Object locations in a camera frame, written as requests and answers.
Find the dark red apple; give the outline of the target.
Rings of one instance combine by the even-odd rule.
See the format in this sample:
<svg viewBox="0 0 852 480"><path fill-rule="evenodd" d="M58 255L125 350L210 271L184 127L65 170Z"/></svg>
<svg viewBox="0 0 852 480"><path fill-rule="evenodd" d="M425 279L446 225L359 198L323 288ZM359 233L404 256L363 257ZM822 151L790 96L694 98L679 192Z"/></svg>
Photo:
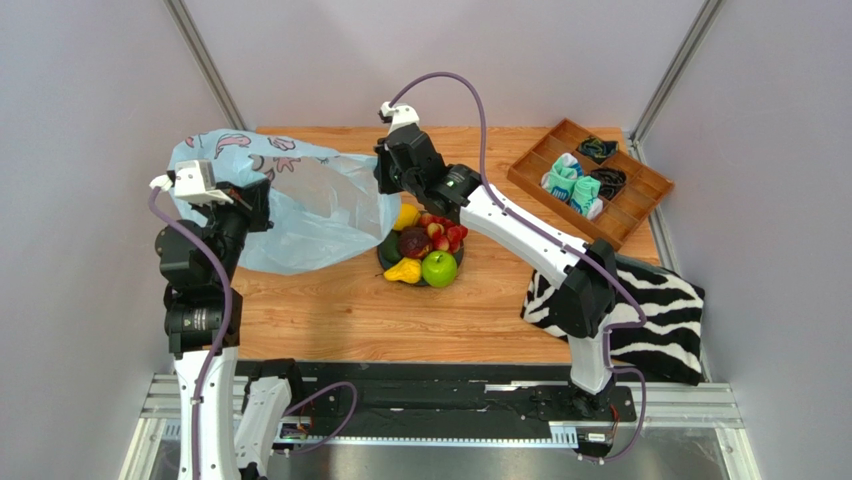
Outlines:
<svg viewBox="0 0 852 480"><path fill-rule="evenodd" d="M409 227L399 234L397 248L403 257L420 260L433 250L433 244L425 228Z"/></svg>

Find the light blue printed plastic bag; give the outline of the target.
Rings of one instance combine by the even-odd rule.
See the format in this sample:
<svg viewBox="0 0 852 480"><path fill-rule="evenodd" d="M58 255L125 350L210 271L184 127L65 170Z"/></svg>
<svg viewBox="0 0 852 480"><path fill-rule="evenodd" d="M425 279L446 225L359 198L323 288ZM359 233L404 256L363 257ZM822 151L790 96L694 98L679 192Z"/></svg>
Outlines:
<svg viewBox="0 0 852 480"><path fill-rule="evenodd" d="M208 160L218 182L236 186L267 178L272 229L249 234L239 264L297 275L377 247L394 226L399 195L380 193L377 159L281 135L218 129L186 138L169 165Z"/></svg>

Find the green apple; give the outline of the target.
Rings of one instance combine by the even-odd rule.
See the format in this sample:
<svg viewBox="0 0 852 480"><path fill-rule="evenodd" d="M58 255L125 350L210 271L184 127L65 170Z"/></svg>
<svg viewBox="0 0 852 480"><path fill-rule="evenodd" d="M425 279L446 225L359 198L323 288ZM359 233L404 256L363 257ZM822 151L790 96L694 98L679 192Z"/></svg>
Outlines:
<svg viewBox="0 0 852 480"><path fill-rule="evenodd" d="M421 263L422 278L431 287L450 286L458 275L456 258L445 251L429 253Z"/></svg>

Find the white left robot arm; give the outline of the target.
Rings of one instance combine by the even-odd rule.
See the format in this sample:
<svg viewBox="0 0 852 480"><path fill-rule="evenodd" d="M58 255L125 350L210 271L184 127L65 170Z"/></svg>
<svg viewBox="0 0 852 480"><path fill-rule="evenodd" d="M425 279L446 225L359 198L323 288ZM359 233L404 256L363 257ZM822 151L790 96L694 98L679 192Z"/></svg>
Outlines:
<svg viewBox="0 0 852 480"><path fill-rule="evenodd" d="M294 361L260 361L249 370L247 431L233 427L243 298L232 280L251 233L273 227L268 179L236 186L199 173L169 171L151 183L153 196L172 190L206 218L176 220L149 200L165 222L156 238L164 292L164 329L181 400L181 479L264 479L278 416L292 400Z"/></svg>

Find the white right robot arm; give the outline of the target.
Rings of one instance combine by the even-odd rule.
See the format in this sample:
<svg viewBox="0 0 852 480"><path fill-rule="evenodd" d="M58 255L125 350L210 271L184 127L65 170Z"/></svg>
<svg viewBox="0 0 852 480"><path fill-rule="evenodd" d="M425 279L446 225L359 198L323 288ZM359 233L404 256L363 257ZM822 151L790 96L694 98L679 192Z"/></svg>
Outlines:
<svg viewBox="0 0 852 480"><path fill-rule="evenodd" d="M616 300L612 247L559 231L500 194L484 174L446 163L415 124L389 132L374 151L381 192L410 193L429 213L496 241L547 280L549 317L571 349L571 382L601 402L614 386L603 333Z"/></svg>

